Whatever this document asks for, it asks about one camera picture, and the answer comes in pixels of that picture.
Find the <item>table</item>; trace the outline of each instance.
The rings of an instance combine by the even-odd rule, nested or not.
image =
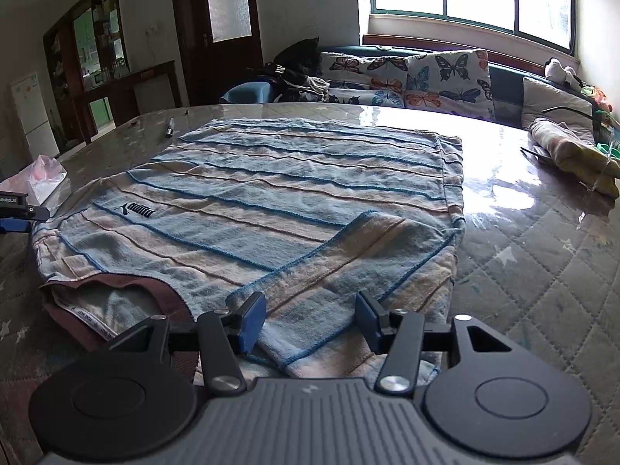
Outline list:
[[[463,139],[467,228],[457,252],[451,313],[475,315],[574,375],[593,402],[579,458],[585,465],[615,463],[620,453],[620,214],[614,203],[523,155],[520,146],[531,144],[525,131],[445,114],[352,105],[163,110],[123,124],[64,162],[70,183],[57,189],[52,203],[94,178],[144,163],[209,120],[292,116],[426,129]],[[170,117],[176,131],[166,139]],[[41,310],[37,286],[26,237],[7,235],[0,243],[0,327],[10,320],[6,334],[0,332],[0,439],[16,464],[39,456],[26,417],[29,394],[83,354]]]

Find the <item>blue towel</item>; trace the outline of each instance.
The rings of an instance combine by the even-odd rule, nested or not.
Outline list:
[[[157,309],[141,278],[171,289],[194,319],[261,290],[268,318],[247,365],[372,380],[383,358],[353,325],[355,295],[446,320],[462,182],[457,138],[335,121],[212,121],[76,191],[37,226],[33,245],[56,303],[106,338]],[[102,289],[119,275],[136,278],[131,296]],[[437,363],[426,354],[418,380]]]

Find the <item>doorway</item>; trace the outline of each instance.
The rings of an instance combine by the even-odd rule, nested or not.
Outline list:
[[[191,105],[218,103],[262,65],[256,0],[172,0]]]
[[[108,98],[91,102],[90,106],[92,119],[95,121],[95,127],[97,128],[97,134],[108,133],[116,127]]]

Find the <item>green object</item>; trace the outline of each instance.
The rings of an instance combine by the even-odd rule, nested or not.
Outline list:
[[[97,54],[91,9],[86,10],[86,12],[73,21],[73,31],[76,37],[80,66],[90,73],[99,71],[99,56]]]
[[[95,119],[97,129],[108,124],[112,120],[112,111],[108,103],[108,98],[97,100],[91,103],[92,118]]]
[[[600,152],[604,153],[605,155],[609,155],[609,153],[610,153],[610,146],[606,145],[605,143],[599,143],[598,145],[596,145],[596,148]],[[611,156],[613,158],[620,159],[620,150],[617,150],[616,148],[612,148],[611,149]]]

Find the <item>black bag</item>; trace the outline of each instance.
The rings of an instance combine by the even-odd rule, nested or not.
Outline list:
[[[308,77],[316,77],[320,67],[319,37],[307,38],[284,49],[274,63]]]

